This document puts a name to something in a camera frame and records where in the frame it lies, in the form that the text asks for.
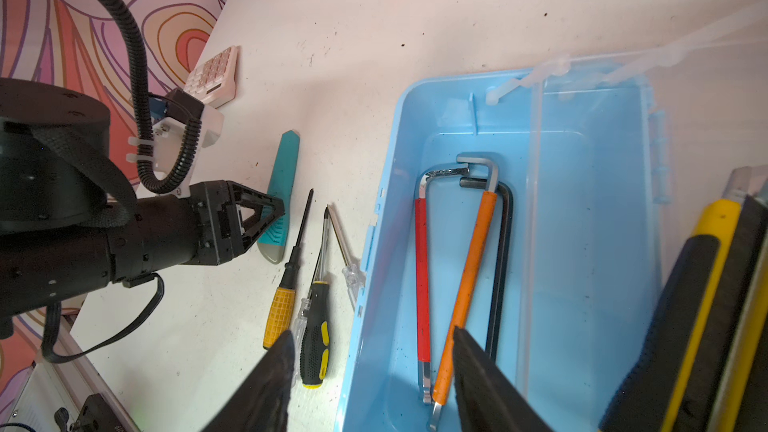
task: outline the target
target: white table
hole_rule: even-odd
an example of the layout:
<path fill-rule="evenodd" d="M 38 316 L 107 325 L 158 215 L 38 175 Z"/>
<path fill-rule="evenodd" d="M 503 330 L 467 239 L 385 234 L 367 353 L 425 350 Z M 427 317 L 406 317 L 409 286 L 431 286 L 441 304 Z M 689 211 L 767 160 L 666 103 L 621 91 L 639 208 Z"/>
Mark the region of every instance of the white table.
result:
<path fill-rule="evenodd" d="M 194 182 L 226 178 L 266 190 L 280 135 L 301 148 L 289 245 L 315 189 L 300 273 L 307 290 L 333 202 L 358 257 L 400 94 L 411 83 L 531 66 L 559 52 L 667 43 L 754 0 L 228 0 L 201 60 L 239 45 L 237 98 Z M 333 245 L 336 270 L 341 259 Z M 149 321 L 91 360 L 144 432 L 198 430 L 262 357 L 264 323 L 283 265 L 256 248 L 218 268 L 162 272 Z M 350 341 L 343 278 L 332 278 L 332 355 L 319 390 L 293 389 L 290 430 L 331 430 Z M 83 349 L 138 314 L 153 285 L 93 292 L 73 336 Z"/>

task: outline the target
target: yellow handled screwdriver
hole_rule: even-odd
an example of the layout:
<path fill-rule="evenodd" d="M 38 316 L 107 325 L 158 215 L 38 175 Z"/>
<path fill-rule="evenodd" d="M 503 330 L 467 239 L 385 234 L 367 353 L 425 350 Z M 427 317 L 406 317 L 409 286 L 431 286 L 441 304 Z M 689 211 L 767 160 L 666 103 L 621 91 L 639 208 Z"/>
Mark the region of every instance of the yellow handled screwdriver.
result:
<path fill-rule="evenodd" d="M 264 330 L 264 349 L 269 349 L 275 343 L 283 331 L 287 331 L 290 326 L 290 317 L 293 314 L 293 303 L 296 300 L 296 276 L 299 273 L 299 259 L 301 257 L 301 239 L 304 235 L 304 226 L 306 225 L 306 216 L 310 213 L 312 205 L 312 196 L 315 189 L 310 190 L 310 196 L 306 198 L 304 207 L 304 216 L 301 218 L 299 226 L 299 237 L 296 238 L 296 245 L 290 252 L 290 258 L 286 262 L 286 271 L 277 286 L 275 297 L 272 299 L 270 315 L 266 318 L 266 329 Z"/>
<path fill-rule="evenodd" d="M 305 388 L 317 389 L 328 371 L 330 332 L 328 325 L 328 281 L 325 280 L 325 254 L 328 243 L 330 213 L 326 207 L 322 217 L 320 266 L 315 269 L 310 286 L 310 310 L 306 314 L 306 331 L 301 341 L 299 369 Z"/>

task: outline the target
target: patterned wallpaper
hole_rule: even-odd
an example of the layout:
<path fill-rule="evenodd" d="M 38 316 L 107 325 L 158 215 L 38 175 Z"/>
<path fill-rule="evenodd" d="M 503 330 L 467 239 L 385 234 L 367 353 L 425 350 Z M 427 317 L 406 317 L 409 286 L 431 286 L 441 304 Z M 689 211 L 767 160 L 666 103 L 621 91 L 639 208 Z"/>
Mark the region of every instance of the patterned wallpaper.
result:
<path fill-rule="evenodd" d="M 124 1 L 147 44 L 150 90 L 164 94 L 183 85 L 226 0 Z M 0 0 L 0 6 L 0 74 L 63 86 L 107 104 L 110 158 L 136 183 L 136 167 L 125 161 L 125 154 L 134 152 L 128 138 L 136 131 L 128 58 L 104 8 L 96 0 Z M 15 318 L 16 334 L 0 341 L 0 423 L 29 376 L 43 318 L 42 311 Z"/>

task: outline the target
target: black corrugated tube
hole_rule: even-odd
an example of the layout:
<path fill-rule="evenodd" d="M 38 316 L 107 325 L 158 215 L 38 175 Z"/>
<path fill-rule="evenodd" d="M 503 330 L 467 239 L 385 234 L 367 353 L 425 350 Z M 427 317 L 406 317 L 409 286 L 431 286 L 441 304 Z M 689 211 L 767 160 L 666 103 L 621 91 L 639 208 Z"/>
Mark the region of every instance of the black corrugated tube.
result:
<path fill-rule="evenodd" d="M 134 116 L 136 117 L 139 139 L 153 140 L 152 118 L 149 114 L 147 52 L 144 50 L 144 39 L 141 37 L 139 25 L 136 24 L 136 19 L 123 0 L 98 1 L 114 19 L 128 49 L 130 94 L 134 103 Z M 159 180 L 154 174 L 151 160 L 138 160 L 136 162 L 139 178 L 144 187 L 156 194 L 166 194 L 181 184 L 192 167 L 201 127 L 200 120 L 189 118 L 187 126 L 184 128 L 184 137 L 174 168 L 162 180 Z M 138 154 L 140 156 L 153 156 L 154 148 L 152 145 L 139 145 Z"/>

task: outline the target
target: toolbox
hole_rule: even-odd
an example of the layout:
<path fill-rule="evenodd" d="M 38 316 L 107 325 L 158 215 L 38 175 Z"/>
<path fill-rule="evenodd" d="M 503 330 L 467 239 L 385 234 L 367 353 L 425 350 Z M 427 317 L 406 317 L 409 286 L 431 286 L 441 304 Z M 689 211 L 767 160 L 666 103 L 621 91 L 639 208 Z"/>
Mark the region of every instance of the toolbox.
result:
<path fill-rule="evenodd" d="M 596 430 L 638 360 L 698 213 L 720 196 L 731 169 L 768 162 L 768 24 L 755 23 L 707 43 L 562 56 L 529 70 L 424 80 L 405 91 L 362 258 L 367 283 L 336 430 L 426 429 L 414 198 L 424 171 L 462 152 L 493 158 L 514 197 L 497 366 L 557 432 Z M 510 79 L 522 85 L 487 104 L 488 93 Z M 433 377 L 481 199 L 458 180 L 429 186 Z M 480 344 L 500 208 L 466 327 Z M 439 427 L 445 432 L 459 430 L 453 391 L 450 397 Z"/>

